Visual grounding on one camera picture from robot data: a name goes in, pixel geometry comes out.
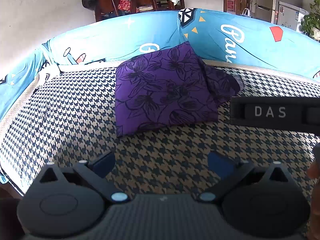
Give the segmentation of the person's right hand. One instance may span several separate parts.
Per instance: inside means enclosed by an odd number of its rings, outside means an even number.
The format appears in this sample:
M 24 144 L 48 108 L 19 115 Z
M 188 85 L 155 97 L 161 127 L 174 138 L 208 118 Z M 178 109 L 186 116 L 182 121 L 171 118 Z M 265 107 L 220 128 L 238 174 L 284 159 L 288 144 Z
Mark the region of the person's right hand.
M 317 179 L 317 184 L 314 185 L 311 195 L 311 211 L 310 211 L 310 226 L 307 238 L 311 240 L 320 239 L 319 225 L 320 225 L 320 188 L 319 188 L 319 167 L 314 160 L 310 165 L 308 172 L 310 179 Z

